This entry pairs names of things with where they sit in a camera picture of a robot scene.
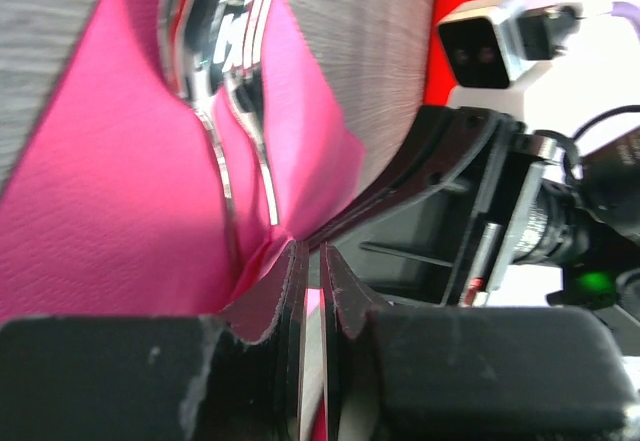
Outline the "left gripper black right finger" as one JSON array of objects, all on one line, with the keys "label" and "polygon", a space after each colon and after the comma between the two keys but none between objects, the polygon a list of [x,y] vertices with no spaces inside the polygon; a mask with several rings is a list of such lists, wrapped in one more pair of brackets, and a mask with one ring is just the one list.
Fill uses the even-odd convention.
[{"label": "left gripper black right finger", "polygon": [[635,440],[639,396],[576,308],[392,305],[320,251],[331,440]]}]

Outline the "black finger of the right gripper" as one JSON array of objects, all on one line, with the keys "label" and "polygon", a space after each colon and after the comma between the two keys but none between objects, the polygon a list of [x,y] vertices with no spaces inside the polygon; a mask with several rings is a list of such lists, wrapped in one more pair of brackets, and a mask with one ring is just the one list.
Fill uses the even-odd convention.
[{"label": "black finger of the right gripper", "polygon": [[480,110],[424,105],[380,175],[346,208],[310,235],[314,251],[375,217],[434,193],[465,169],[480,147]]},{"label": "black finger of the right gripper", "polygon": [[479,251],[490,233],[487,166],[496,139],[521,125],[480,125],[480,147],[465,169],[436,192],[358,226],[330,244],[357,277],[389,297],[435,305],[462,303],[479,288]]}]

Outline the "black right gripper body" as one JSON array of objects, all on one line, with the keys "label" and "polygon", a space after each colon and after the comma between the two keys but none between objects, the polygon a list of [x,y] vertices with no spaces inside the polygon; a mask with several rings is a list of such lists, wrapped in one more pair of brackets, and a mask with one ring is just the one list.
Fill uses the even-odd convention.
[{"label": "black right gripper body", "polygon": [[580,156],[554,131],[499,136],[486,169],[490,238],[479,251],[479,292],[498,289],[511,265],[561,271],[551,306],[633,309],[639,297],[639,168],[626,135]]}]

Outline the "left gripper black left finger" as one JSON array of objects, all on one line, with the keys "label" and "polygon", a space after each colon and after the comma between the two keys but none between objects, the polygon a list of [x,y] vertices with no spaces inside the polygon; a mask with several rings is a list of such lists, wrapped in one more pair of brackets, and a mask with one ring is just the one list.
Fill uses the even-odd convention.
[{"label": "left gripper black left finger", "polygon": [[216,315],[39,316],[1,328],[5,440],[295,440],[308,251]]}]

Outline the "pink paper napkin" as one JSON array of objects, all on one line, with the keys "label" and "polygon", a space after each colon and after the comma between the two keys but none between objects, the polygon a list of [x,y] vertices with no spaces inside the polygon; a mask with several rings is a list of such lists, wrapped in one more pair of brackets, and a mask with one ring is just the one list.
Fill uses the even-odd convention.
[{"label": "pink paper napkin", "polygon": [[269,223],[254,145],[214,59],[214,114],[231,177],[240,267],[224,233],[205,129],[168,87],[160,0],[1,0],[1,328],[24,317],[216,315],[303,244],[358,188],[348,130],[312,34],[330,0],[273,0],[262,48]]}]

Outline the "silver fork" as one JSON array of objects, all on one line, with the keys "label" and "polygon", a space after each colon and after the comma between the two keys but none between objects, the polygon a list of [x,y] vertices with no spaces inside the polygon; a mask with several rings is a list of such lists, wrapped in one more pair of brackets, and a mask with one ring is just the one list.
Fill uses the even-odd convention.
[{"label": "silver fork", "polygon": [[226,46],[215,49],[214,59],[222,63],[223,75],[232,112],[254,145],[265,189],[269,223],[280,222],[275,184],[265,135],[265,97],[262,48],[273,0],[219,0],[221,13],[236,11],[228,28],[221,27],[219,41]]}]

